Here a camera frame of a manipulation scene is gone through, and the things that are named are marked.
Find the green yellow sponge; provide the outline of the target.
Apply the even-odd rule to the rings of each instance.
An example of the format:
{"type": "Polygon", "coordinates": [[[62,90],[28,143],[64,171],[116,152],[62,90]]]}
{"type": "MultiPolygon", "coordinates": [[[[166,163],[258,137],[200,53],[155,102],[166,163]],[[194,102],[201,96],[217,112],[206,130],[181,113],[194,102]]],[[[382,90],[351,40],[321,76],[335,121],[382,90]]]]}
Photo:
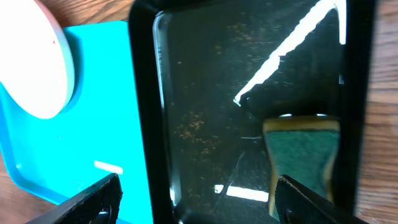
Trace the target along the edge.
{"type": "Polygon", "coordinates": [[[332,173],[340,143],[334,118],[298,116],[264,121],[262,132],[271,168],[269,215],[279,219],[275,191],[279,176],[288,175],[333,201],[332,173]]]}

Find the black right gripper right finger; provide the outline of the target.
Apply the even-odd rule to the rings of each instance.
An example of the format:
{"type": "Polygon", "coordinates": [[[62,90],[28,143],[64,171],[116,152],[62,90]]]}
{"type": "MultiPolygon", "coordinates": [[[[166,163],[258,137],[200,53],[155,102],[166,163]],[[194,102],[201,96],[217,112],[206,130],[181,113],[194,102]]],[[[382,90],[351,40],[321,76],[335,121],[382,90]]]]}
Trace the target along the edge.
{"type": "Polygon", "coordinates": [[[277,181],[275,207],[285,224],[368,224],[287,175],[277,181]]]}

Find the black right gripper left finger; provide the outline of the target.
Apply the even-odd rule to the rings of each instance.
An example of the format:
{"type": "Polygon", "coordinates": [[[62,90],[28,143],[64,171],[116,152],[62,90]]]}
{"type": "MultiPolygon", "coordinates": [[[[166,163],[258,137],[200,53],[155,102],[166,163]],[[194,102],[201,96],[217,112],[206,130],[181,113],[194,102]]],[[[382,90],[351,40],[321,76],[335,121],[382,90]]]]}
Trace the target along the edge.
{"type": "Polygon", "coordinates": [[[112,173],[27,224],[116,224],[123,192],[112,173]]]}

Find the white plate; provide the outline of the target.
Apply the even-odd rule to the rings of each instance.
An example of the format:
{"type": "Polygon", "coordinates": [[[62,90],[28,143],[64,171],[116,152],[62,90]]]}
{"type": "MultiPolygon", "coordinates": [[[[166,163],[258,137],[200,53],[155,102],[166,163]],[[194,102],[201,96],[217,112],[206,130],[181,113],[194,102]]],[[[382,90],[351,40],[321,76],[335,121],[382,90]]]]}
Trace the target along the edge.
{"type": "Polygon", "coordinates": [[[72,53],[60,24],[38,0],[1,0],[1,84],[40,119],[55,117],[71,100],[72,53]]]}

